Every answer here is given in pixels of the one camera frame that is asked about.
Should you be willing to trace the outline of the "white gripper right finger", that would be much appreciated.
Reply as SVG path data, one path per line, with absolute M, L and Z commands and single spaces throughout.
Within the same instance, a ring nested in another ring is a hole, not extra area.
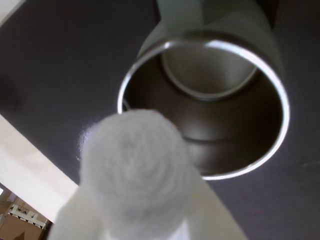
M 218 195 L 197 172 L 183 174 L 184 240 L 247 240 L 248 237 Z

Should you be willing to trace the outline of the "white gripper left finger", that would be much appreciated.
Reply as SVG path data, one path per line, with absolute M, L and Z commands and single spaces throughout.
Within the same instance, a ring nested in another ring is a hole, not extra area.
M 107 240 L 108 230 L 98 204 L 107 196 L 104 188 L 80 185 L 59 211 L 49 240 Z

